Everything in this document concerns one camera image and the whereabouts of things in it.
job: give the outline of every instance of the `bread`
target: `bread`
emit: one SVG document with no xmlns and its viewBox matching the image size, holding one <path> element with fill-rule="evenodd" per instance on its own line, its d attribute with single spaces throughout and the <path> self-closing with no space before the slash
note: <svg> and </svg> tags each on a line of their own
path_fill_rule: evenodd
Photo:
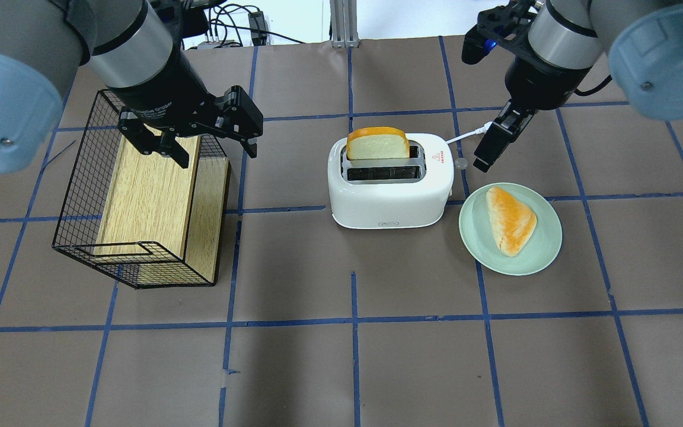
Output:
<svg viewBox="0 0 683 427">
<path fill-rule="evenodd" d="M 385 126 L 355 130 L 347 136 L 347 159 L 407 159 L 410 143 L 402 130 Z"/>
<path fill-rule="evenodd" d="M 497 248 L 502 254 L 515 257 L 534 233 L 537 216 L 529 206 L 496 186 L 486 192 L 486 206 L 489 209 L 491 235 Z"/>
</svg>

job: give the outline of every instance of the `light green plate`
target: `light green plate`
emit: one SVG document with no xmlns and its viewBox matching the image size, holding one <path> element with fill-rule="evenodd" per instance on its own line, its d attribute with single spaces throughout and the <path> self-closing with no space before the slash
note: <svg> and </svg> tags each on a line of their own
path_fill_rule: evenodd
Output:
<svg viewBox="0 0 683 427">
<path fill-rule="evenodd" d="M 528 243 L 515 257 L 502 254 L 491 236 L 486 192 L 499 186 L 537 214 L 537 227 Z M 460 210 L 460 236 L 468 251 L 481 264 L 498 273 L 525 276 L 552 264 L 560 252 L 563 231 L 552 205 L 534 190 L 520 184 L 499 182 L 472 192 Z"/>
</svg>

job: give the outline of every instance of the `wire basket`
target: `wire basket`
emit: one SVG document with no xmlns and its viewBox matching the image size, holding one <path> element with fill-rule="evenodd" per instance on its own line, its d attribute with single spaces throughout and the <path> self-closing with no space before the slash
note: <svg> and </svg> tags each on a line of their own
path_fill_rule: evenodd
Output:
<svg viewBox="0 0 683 427">
<path fill-rule="evenodd" d="M 123 103 L 109 90 L 97 92 L 52 248 L 135 289 L 214 286 L 214 279 L 204 278 L 157 241 L 97 243 L 114 163 L 122 143 L 122 134 L 116 129 L 122 107 Z M 226 157 L 212 135 L 201 137 L 199 160 L 205 157 Z M 98 254 L 107 252 L 106 248 L 97 251 L 105 246 L 117 248 L 112 255 Z"/>
</svg>

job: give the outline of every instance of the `toaster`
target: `toaster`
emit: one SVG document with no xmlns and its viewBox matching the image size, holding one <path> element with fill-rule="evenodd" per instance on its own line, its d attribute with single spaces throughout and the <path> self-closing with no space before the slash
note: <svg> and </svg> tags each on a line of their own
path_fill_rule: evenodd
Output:
<svg viewBox="0 0 683 427">
<path fill-rule="evenodd" d="M 328 154 L 331 214 L 350 229 L 425 227 L 444 214 L 455 167 L 445 141 L 430 133 L 406 133 L 407 159 L 347 159 L 347 138 Z"/>
</svg>

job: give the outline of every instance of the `white cable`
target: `white cable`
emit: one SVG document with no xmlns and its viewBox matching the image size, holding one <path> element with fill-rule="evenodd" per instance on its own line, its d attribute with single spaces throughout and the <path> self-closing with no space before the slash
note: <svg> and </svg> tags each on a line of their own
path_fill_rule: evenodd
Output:
<svg viewBox="0 0 683 427">
<path fill-rule="evenodd" d="M 463 133 L 463 135 L 460 135 L 457 138 L 452 138 L 449 141 L 445 141 L 445 143 L 452 144 L 455 141 L 461 140 L 461 139 L 463 139 L 465 137 L 469 137 L 471 135 L 481 135 L 482 133 L 486 133 L 486 131 L 490 128 L 490 126 L 491 126 L 491 122 L 486 122 L 486 124 L 483 125 L 482 127 L 480 127 L 479 129 L 472 130 L 471 132 L 468 132 L 468 133 Z"/>
</svg>

